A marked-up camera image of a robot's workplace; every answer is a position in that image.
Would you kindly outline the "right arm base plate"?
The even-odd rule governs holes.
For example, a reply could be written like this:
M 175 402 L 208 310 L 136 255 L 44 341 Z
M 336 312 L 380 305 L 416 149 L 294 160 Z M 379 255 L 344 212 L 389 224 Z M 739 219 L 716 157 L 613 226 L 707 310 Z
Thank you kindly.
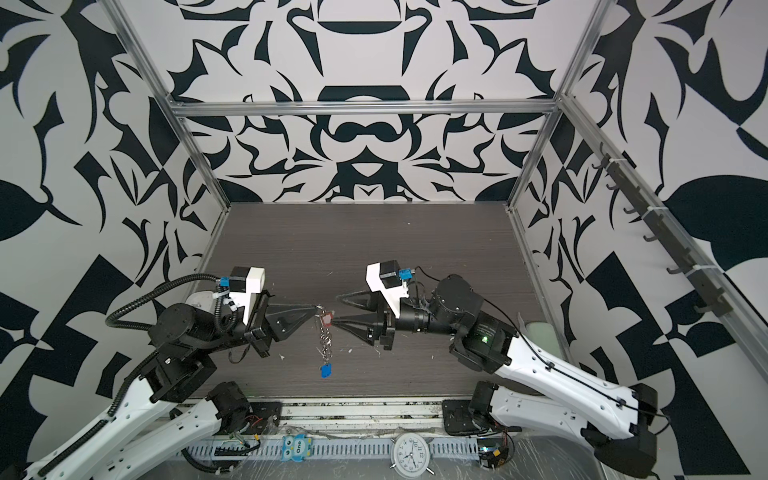
M 469 400 L 443 400 L 441 409 L 443 429 L 449 436 L 482 435 L 491 431 L 486 420 L 470 411 Z

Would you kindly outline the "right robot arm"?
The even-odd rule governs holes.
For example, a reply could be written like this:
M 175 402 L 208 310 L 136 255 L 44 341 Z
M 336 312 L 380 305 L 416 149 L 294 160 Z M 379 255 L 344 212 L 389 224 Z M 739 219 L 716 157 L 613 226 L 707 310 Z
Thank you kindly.
M 440 280 L 430 295 L 420 293 L 414 280 L 375 277 L 367 289 L 337 299 L 361 312 L 334 320 L 334 326 L 369 345 L 389 350 L 399 330 L 449 335 L 449 351 L 461 364 L 536 391 L 528 396 L 478 383 L 468 409 L 481 428 L 560 435 L 589 447 L 598 461 L 626 476 L 653 473 L 657 391 L 644 383 L 612 383 L 548 353 L 514 324 L 486 313 L 484 298 L 461 276 Z

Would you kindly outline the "blue capped key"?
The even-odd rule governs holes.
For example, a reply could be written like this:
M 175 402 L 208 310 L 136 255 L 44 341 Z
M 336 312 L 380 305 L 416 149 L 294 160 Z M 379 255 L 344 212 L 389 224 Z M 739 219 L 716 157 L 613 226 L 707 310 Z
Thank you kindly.
M 323 379 L 329 378 L 332 375 L 332 364 L 331 363 L 325 363 L 320 368 L 321 377 Z

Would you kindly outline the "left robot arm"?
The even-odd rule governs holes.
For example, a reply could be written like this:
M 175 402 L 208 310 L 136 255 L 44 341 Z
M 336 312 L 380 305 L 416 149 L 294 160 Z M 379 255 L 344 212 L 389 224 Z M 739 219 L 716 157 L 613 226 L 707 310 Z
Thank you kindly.
M 42 459 L 11 465 L 4 479 L 135 479 L 199 440 L 249 427 L 252 408 L 234 381 L 222 382 L 180 412 L 216 370 L 212 354 L 243 346 L 261 357 L 320 313 L 315 305 L 269 303 L 267 292 L 239 305 L 216 295 L 201 309 L 168 307 L 148 334 L 154 347 L 125 378 L 112 403 Z

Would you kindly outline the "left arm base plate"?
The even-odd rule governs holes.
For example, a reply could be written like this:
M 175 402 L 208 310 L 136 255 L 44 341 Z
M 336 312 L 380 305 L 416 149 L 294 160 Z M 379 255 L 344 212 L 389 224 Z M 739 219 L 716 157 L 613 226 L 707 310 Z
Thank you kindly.
M 241 435 L 254 436 L 270 434 L 279 428 L 283 403 L 280 401 L 251 401 Z

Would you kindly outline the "keyring with chain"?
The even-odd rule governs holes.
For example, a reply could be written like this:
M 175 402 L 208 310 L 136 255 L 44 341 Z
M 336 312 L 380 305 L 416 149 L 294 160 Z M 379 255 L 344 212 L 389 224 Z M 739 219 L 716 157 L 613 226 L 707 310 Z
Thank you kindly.
M 334 315 L 334 312 L 331 310 L 326 310 L 322 306 L 316 307 L 316 324 L 318 327 L 318 334 L 319 334 L 319 352 L 323 359 L 323 364 L 325 363 L 331 363 L 332 355 L 333 355 L 333 347 L 332 347 L 332 333 L 330 328 L 324 328 L 321 325 L 320 316 L 325 312 L 332 312 Z

